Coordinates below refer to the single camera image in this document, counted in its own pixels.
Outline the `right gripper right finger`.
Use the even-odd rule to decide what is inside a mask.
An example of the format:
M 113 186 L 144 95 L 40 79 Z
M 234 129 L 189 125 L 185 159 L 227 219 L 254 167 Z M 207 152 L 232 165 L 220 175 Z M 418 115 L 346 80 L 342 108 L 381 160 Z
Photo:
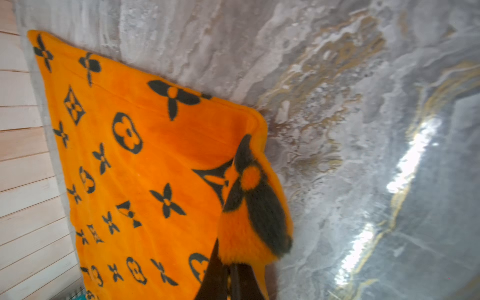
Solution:
M 230 276 L 232 300 L 265 300 L 250 265 L 232 264 Z

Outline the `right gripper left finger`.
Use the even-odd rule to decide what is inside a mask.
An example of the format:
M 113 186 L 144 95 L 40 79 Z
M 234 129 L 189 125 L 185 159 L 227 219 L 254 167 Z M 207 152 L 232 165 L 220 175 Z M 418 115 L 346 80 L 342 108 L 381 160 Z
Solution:
M 229 267 L 220 260 L 219 242 L 216 240 L 201 287 L 195 300 L 227 300 Z

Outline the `orange patterned pillowcase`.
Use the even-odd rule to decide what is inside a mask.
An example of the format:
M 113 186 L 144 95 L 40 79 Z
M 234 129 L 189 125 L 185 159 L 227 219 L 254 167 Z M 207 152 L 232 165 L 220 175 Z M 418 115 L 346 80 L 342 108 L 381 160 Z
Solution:
M 219 258 L 266 267 L 293 221 L 254 109 L 57 37 L 27 37 L 41 72 L 89 300 L 194 300 Z

